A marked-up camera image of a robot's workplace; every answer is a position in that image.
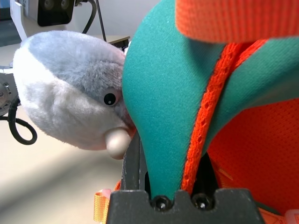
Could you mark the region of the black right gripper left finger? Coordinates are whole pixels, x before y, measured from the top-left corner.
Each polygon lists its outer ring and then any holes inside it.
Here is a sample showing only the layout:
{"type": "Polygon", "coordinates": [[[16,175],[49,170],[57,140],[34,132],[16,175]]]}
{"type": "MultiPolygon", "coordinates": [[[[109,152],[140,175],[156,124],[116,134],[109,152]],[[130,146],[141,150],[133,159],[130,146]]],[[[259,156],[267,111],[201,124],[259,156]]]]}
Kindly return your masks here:
{"type": "Polygon", "coordinates": [[[142,147],[136,133],[123,157],[121,190],[149,190],[150,181],[142,147]]]}

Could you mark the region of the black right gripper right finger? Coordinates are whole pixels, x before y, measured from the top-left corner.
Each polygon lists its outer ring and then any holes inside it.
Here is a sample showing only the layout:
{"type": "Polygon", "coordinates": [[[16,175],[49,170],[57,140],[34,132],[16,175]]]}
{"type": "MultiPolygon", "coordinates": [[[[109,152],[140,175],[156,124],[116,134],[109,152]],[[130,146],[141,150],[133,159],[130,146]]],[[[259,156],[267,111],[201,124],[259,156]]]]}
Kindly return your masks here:
{"type": "Polygon", "coordinates": [[[218,182],[208,153],[200,159],[193,189],[218,189],[218,182]]]}

